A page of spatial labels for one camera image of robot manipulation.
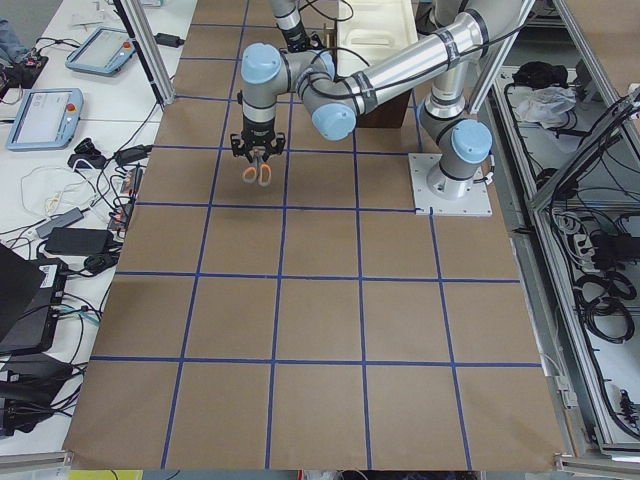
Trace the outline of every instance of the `white mounting plate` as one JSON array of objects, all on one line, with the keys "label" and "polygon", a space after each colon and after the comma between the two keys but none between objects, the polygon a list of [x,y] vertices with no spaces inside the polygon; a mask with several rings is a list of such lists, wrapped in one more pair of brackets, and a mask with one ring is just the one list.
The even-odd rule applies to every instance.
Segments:
[{"label": "white mounting plate", "polygon": [[[413,202],[417,215],[438,216],[471,216],[490,217],[491,202],[487,186],[475,183],[471,190],[459,200],[445,200],[432,193],[427,186],[427,174],[431,167],[440,161],[442,155],[410,153],[409,168],[411,171],[411,185],[413,187]],[[482,171],[478,168],[474,178],[481,179]]]}]

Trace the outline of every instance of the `person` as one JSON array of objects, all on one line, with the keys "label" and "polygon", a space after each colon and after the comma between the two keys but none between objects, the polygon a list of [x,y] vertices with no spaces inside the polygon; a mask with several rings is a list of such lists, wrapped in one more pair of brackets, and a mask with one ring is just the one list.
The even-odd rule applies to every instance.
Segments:
[{"label": "person", "polygon": [[20,42],[9,20],[0,17],[0,61],[7,65],[20,63],[29,51]]}]

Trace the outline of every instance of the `yellow object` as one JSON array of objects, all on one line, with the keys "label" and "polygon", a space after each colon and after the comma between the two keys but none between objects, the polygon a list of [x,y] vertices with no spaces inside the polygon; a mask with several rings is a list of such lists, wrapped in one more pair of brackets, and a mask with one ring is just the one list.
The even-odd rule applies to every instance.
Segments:
[{"label": "yellow object", "polygon": [[142,470],[71,470],[69,480],[142,480]]}]

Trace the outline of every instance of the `white robot link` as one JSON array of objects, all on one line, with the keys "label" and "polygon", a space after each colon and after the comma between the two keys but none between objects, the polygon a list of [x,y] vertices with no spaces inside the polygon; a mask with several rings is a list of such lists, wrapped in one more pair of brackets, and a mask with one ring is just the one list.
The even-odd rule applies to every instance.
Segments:
[{"label": "white robot link", "polygon": [[434,0],[427,36],[387,60],[349,77],[335,79],[331,55],[314,45],[304,31],[293,0],[270,0],[288,52],[255,43],[242,56],[243,129],[231,135],[235,156],[261,165],[281,154],[285,136],[275,132],[276,101],[297,93],[314,126],[328,140],[345,138],[356,117],[433,79],[431,93],[420,106],[420,123],[442,150],[428,184],[438,196],[464,195],[492,145],[489,129],[464,118],[463,95],[469,62],[514,31],[521,0]]}]

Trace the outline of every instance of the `tiled table surface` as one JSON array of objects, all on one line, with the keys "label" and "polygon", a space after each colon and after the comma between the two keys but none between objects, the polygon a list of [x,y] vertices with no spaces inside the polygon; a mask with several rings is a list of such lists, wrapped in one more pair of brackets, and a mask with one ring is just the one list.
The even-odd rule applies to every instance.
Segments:
[{"label": "tiled table surface", "polygon": [[201,0],[193,22],[67,438],[77,465],[551,468],[496,199],[490,219],[413,213],[406,154],[434,149],[415,100],[401,129],[329,143],[283,96],[273,185],[243,184],[237,59],[282,39],[266,1]]}]

